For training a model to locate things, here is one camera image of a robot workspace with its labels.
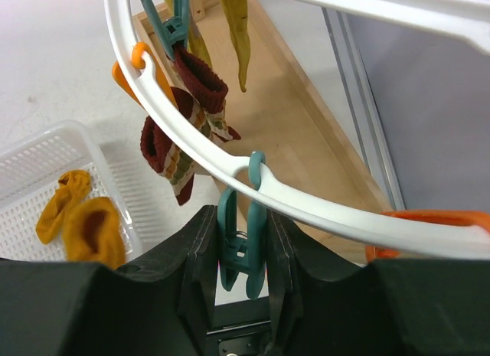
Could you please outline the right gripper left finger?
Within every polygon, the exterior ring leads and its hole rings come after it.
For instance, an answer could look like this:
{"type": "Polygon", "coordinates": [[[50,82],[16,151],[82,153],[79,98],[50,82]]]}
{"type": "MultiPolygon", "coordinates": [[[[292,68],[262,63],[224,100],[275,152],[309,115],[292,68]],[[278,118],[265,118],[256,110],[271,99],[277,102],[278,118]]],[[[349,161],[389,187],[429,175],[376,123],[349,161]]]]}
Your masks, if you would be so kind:
{"type": "Polygon", "coordinates": [[[217,209],[118,269],[1,263],[3,355],[203,355],[217,287],[217,209]]]}

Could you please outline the mustard sock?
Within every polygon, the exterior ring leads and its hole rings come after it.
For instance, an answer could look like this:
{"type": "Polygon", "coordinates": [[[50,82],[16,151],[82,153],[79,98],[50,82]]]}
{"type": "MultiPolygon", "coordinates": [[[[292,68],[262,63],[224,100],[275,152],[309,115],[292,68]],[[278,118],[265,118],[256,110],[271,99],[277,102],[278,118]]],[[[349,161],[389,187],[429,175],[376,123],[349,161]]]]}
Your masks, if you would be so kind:
{"type": "Polygon", "coordinates": [[[69,261],[99,262],[111,269],[126,263],[119,212],[108,197],[88,199],[69,211],[62,239],[69,261]]]}
{"type": "Polygon", "coordinates": [[[48,245],[59,234],[67,213],[91,192],[91,177],[85,170],[71,170],[58,178],[58,188],[36,225],[38,239],[48,245]]]}

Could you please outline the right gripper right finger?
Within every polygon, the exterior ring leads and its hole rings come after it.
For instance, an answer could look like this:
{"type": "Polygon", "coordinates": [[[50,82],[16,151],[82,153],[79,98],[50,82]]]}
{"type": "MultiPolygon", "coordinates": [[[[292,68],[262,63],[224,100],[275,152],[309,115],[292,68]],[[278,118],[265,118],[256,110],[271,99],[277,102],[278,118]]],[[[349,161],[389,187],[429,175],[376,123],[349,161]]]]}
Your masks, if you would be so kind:
{"type": "Polygon", "coordinates": [[[489,264],[357,266],[269,213],[272,355],[487,355],[489,264]]]}

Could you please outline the orange clothespin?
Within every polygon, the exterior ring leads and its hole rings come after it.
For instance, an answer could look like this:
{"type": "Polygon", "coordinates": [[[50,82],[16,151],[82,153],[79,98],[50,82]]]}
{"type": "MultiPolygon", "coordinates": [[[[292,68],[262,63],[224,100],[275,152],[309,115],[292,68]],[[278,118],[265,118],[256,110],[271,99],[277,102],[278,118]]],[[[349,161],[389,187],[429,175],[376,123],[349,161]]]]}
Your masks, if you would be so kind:
{"type": "MultiPolygon", "coordinates": [[[[444,210],[405,210],[385,211],[383,215],[404,220],[414,220],[430,224],[443,224],[457,227],[478,226],[489,233],[489,214],[481,211],[444,211],[444,210]]],[[[368,263],[375,259],[395,259],[401,255],[398,250],[365,246],[365,258],[368,263]]]]}

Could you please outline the teal clothespin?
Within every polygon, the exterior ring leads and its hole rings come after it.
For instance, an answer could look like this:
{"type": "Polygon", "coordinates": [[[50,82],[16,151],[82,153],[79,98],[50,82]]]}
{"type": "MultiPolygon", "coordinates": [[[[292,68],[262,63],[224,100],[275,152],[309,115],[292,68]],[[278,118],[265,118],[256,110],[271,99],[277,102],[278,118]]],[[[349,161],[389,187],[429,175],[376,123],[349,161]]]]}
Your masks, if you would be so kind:
{"type": "Polygon", "coordinates": [[[252,201],[247,213],[247,230],[237,228],[237,191],[226,188],[217,205],[220,282],[228,292],[239,274],[247,275],[246,294],[259,297],[266,275],[267,209],[252,201]]]}

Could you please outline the white round sock hanger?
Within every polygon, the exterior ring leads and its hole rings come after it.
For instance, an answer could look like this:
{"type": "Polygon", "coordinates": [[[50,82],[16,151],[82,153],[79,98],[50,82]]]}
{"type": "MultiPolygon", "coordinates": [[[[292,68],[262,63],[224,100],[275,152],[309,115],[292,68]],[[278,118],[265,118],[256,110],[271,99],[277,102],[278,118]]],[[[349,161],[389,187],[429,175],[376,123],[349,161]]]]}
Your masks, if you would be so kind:
{"type": "Polygon", "coordinates": [[[321,97],[281,55],[271,22],[260,29],[260,4],[250,2],[252,90],[233,92],[231,122],[241,140],[216,145],[196,130],[158,85],[170,66],[162,53],[137,48],[142,26],[130,0],[104,0],[109,35],[122,72],[146,112],[204,170],[270,210],[298,222],[340,251],[366,243],[431,257],[486,260],[489,220],[480,214],[427,223],[388,217],[386,196],[321,97]]]}

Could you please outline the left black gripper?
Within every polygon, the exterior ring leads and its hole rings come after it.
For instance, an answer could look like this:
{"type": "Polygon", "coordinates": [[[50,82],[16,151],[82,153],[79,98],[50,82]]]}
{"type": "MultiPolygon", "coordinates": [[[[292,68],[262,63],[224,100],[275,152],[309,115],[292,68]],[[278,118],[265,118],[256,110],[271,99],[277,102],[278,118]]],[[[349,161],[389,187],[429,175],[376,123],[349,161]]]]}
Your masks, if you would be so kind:
{"type": "Polygon", "coordinates": [[[272,341],[269,297],[217,305],[205,355],[264,355],[272,341]]]}

